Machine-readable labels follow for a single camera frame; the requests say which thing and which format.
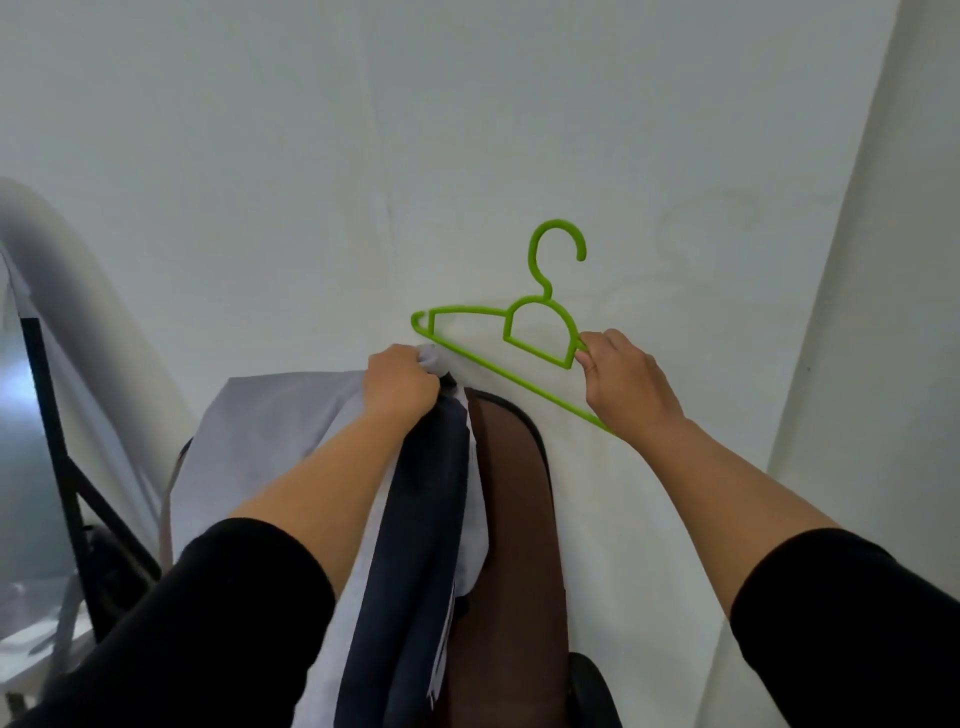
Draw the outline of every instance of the plastic clothes hanger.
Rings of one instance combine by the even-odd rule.
[[[469,352],[452,341],[447,341],[434,331],[436,318],[439,314],[477,313],[484,316],[501,316],[504,319],[504,341],[506,341],[508,344],[513,344],[515,347],[523,349],[525,352],[531,353],[534,356],[538,356],[544,361],[548,361],[551,364],[563,369],[569,369],[573,365],[574,353],[578,349],[586,351],[587,345],[580,340],[580,334],[578,332],[577,325],[573,321],[573,317],[570,315],[569,311],[553,300],[553,283],[551,283],[547,277],[540,272],[540,266],[537,265],[537,247],[540,244],[540,239],[543,237],[545,232],[551,230],[562,230],[573,238],[573,242],[577,246],[577,260],[582,261],[587,258],[587,241],[584,240],[584,234],[581,233],[577,226],[575,226],[573,223],[566,220],[547,220],[545,223],[540,225],[536,230],[534,230],[534,234],[530,238],[530,247],[527,250],[527,267],[530,269],[530,275],[534,277],[534,280],[543,286],[542,294],[519,298],[511,303],[510,307],[508,308],[493,308],[491,306],[484,305],[442,305],[436,308],[431,308],[429,311],[417,311],[413,316],[410,317],[410,324],[413,326],[414,331],[421,336],[425,336],[431,341],[435,341],[441,346],[447,347],[452,352],[457,352],[470,361],[474,361],[480,366],[486,367],[492,372],[506,377],[510,381],[519,384],[521,387],[529,389],[534,394],[540,395],[541,397],[552,401],[554,404],[558,404],[567,412],[572,412],[577,417],[582,417],[587,422],[593,423],[601,429],[605,429],[609,432],[606,426],[600,422],[600,420],[593,413],[587,412],[587,410],[582,409],[575,404],[570,404],[568,401],[561,400],[556,395],[552,395],[546,390],[538,387],[536,384],[533,384],[532,382],[515,375],[513,372],[509,372],[506,369],[497,366],[488,359],[485,359],[473,352]],[[532,346],[525,341],[521,341],[513,336],[514,315],[521,307],[527,305],[528,303],[541,303],[552,308],[554,311],[560,314],[560,318],[563,319],[564,324],[566,325],[566,330],[570,335],[570,341],[566,347],[566,355],[563,359],[560,359],[553,354],[543,352],[537,347]],[[426,328],[424,328],[420,323],[420,320],[424,315],[427,317]]]

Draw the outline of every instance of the black shirt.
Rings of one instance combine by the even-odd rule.
[[[218,523],[15,725],[289,726],[333,606],[295,539]],[[960,603],[847,531],[809,531],[767,555],[731,625],[792,726],[957,717]]]

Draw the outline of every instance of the light gray fabric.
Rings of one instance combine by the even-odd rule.
[[[431,346],[421,348],[420,364],[438,376],[447,371]],[[174,558],[192,539],[352,422],[363,411],[362,378],[363,372],[314,372],[229,380],[204,413],[171,494]],[[459,387],[456,396],[466,407]],[[317,662],[307,676],[294,719],[299,728],[333,726],[340,678],[366,590],[395,466],[396,456],[373,500],[353,571],[327,628]],[[454,596],[473,588],[487,549],[487,514],[471,432],[467,503],[451,608]],[[445,639],[437,647],[430,690],[434,698],[443,681]]]

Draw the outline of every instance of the brown chair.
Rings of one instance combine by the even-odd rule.
[[[599,670],[569,652],[553,492],[540,434],[523,411],[496,395],[467,389],[467,398],[490,552],[473,591],[458,600],[444,688],[423,724],[621,728]],[[160,537],[165,570],[172,563],[169,500],[168,491]]]

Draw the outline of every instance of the person's left arm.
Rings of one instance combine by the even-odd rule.
[[[289,726],[377,486],[438,392],[416,349],[372,356],[364,414],[191,542],[14,725]]]

